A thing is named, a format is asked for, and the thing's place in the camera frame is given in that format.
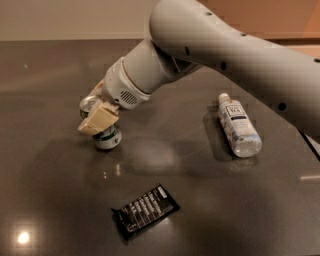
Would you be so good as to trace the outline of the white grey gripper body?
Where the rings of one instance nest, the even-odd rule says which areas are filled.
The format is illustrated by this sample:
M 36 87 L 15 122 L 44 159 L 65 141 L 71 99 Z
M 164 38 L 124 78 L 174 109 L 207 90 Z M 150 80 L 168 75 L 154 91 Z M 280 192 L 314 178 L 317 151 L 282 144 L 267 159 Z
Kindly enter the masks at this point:
M 118 59 L 106 72 L 103 79 L 102 95 L 109 102 L 121 108 L 132 110 L 150 99 L 130 80 L 124 68 L 124 58 Z

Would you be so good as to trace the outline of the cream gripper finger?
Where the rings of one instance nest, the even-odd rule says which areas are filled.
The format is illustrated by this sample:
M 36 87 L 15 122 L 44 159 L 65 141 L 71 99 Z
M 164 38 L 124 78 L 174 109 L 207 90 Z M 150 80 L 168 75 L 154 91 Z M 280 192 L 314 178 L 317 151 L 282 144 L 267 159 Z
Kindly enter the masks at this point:
M 108 101 L 82 100 L 80 112 L 84 119 L 78 130 L 90 136 L 104 131 L 119 119 L 119 106 Z
M 89 93 L 90 96 L 96 96 L 102 98 L 102 88 L 103 88 L 103 81 L 100 81 L 93 90 Z

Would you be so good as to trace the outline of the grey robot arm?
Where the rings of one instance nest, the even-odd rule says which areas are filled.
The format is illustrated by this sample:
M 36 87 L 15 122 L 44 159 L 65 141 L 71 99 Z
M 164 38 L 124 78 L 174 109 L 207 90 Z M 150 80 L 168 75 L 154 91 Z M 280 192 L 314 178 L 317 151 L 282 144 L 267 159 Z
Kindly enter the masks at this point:
M 161 0 L 150 36 L 111 66 L 92 91 L 102 101 L 78 130 L 96 135 L 160 86 L 210 67 L 314 140 L 320 138 L 320 62 L 242 33 L 196 0 Z

